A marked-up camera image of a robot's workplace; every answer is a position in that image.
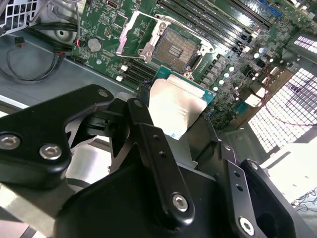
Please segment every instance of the wire connector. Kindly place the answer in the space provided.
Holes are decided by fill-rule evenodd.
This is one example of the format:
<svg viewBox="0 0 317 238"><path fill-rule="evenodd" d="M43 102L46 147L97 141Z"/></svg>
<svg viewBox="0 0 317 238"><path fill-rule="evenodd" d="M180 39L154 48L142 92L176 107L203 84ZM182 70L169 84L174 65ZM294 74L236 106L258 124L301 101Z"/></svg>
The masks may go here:
<svg viewBox="0 0 317 238"><path fill-rule="evenodd" d="M14 43L17 47L23 48L25 45L24 37L15 37Z"/></svg>
<svg viewBox="0 0 317 238"><path fill-rule="evenodd" d="M54 53L59 53L60 56L71 56L71 51L68 50L53 50Z"/></svg>

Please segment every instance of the sata port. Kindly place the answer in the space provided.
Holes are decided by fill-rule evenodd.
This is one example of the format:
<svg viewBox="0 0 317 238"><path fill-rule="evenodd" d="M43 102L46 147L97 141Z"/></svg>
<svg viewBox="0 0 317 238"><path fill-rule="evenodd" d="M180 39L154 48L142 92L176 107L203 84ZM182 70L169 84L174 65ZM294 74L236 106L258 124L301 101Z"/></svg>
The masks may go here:
<svg viewBox="0 0 317 238"><path fill-rule="evenodd" d="M115 2L115 1L111 1L111 0L107 0L107 5L114 8L114 9L117 9L118 8L118 3Z"/></svg>

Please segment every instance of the ventilation grille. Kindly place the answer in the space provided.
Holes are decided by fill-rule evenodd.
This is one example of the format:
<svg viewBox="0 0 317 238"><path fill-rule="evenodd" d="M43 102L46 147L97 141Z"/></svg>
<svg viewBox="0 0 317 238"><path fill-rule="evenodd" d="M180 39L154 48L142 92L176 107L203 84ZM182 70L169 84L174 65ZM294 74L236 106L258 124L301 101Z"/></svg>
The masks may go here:
<svg viewBox="0 0 317 238"><path fill-rule="evenodd" d="M295 45L301 46L305 48L306 50L309 50L313 53L317 53L317 42L310 40L306 37L300 36L297 38L297 40L294 42Z"/></svg>
<svg viewBox="0 0 317 238"><path fill-rule="evenodd" d="M22 30L28 26L39 9L39 0L10 0L0 16L0 27L3 34Z"/></svg>
<svg viewBox="0 0 317 238"><path fill-rule="evenodd" d="M292 124L317 123L317 77L301 68L268 101L275 117ZM288 125L274 119L265 107L249 121L262 147L268 153L275 146L282 148L301 137L310 126Z"/></svg>

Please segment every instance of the capacitor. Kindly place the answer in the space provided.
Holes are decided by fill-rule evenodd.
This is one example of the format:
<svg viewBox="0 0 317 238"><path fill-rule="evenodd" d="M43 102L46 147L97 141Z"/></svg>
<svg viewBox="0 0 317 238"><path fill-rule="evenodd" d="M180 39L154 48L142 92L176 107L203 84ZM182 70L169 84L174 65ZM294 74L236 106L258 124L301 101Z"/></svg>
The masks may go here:
<svg viewBox="0 0 317 238"><path fill-rule="evenodd" d="M93 37L88 40L87 46L91 52L98 52L102 49L103 43L97 37Z"/></svg>
<svg viewBox="0 0 317 238"><path fill-rule="evenodd" d="M264 51L265 51L265 49L264 49L263 47L259 48L259 53L260 53L260 54L263 54Z"/></svg>

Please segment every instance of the green circuit board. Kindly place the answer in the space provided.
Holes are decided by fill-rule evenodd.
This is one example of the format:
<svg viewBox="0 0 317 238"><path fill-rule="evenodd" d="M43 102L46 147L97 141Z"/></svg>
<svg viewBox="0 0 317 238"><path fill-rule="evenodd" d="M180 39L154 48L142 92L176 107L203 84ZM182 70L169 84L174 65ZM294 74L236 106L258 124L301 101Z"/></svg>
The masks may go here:
<svg viewBox="0 0 317 238"><path fill-rule="evenodd" d="M118 54L120 36L136 11L142 14L126 32ZM153 36L158 15L177 24L171 21L146 62L140 54ZM236 99L254 82L255 72L256 81L264 74L258 60L270 69L280 67L282 49L299 29L316 33L317 23L286 0L87 0L81 44L73 47L72 57L134 90L162 65L171 68L216 91L207 111L212 110L211 121L221 129L246 108ZM171 36L178 42L172 42L164 55L164 40ZM207 53L202 51L201 38L212 46ZM175 63L184 54L178 44L195 49L181 63ZM260 48L264 51L255 58ZM249 68L252 76L245 72Z"/></svg>

